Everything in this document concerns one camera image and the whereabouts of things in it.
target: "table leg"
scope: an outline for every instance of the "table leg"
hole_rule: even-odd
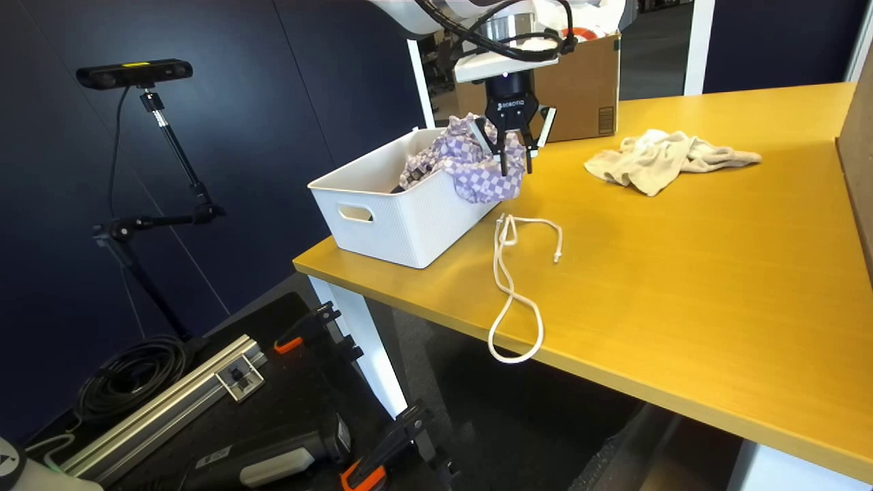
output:
[[[391,419],[399,419],[410,404],[403,398],[402,383],[391,367],[382,337],[373,326],[373,316],[364,296],[327,284],[313,277],[309,277],[309,282],[322,303],[334,303],[334,310],[342,311],[337,326],[343,337],[352,337],[356,345],[360,348],[364,357],[358,357],[358,368],[364,379],[372,385],[384,412]]]

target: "dark blue wall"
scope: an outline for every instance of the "dark blue wall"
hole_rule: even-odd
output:
[[[706,94],[840,83],[869,0],[714,4]]]
[[[8,0],[0,33],[4,438],[41,428],[101,361],[142,340],[121,267],[91,237],[109,218],[121,91],[79,89],[79,67],[158,59],[195,67],[195,79],[157,91],[226,217],[133,240],[195,333],[282,282],[289,259],[327,235],[307,192],[312,177],[420,123],[403,38],[364,0]],[[189,214],[187,185],[132,94],[118,214]],[[169,337],[129,286],[146,337]]]

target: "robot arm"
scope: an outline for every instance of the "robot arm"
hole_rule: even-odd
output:
[[[530,123],[555,109],[541,106],[533,72],[559,64],[578,38],[604,38],[630,22],[624,0],[369,0],[394,18],[408,37],[424,38],[446,30],[466,41],[473,52],[453,67],[457,83],[485,83],[485,119],[498,125],[498,154],[507,132],[522,132],[528,150],[536,143]]]
[[[624,0],[369,0],[369,4],[373,4],[388,18],[394,18],[413,38],[424,38],[428,33],[446,30],[473,45],[474,54],[462,59],[457,67],[458,83],[551,67],[558,64],[558,59],[574,52],[578,33],[584,33],[584,38],[611,37],[623,24],[627,24],[624,15],[630,15],[630,9],[624,9]]]

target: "floor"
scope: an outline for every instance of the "floor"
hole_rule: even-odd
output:
[[[304,277],[263,296],[297,293]],[[434,412],[432,435],[458,466],[458,491],[719,491],[739,440],[652,410],[541,363],[500,367],[485,345],[372,303],[408,401]],[[438,480],[394,488],[442,488]]]

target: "black equipment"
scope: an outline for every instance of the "black equipment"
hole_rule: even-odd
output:
[[[195,74],[191,64],[187,60],[133,60],[118,67],[91,67],[79,68],[76,79],[92,91],[114,91],[114,89],[154,89],[157,83],[168,79],[189,79]]]

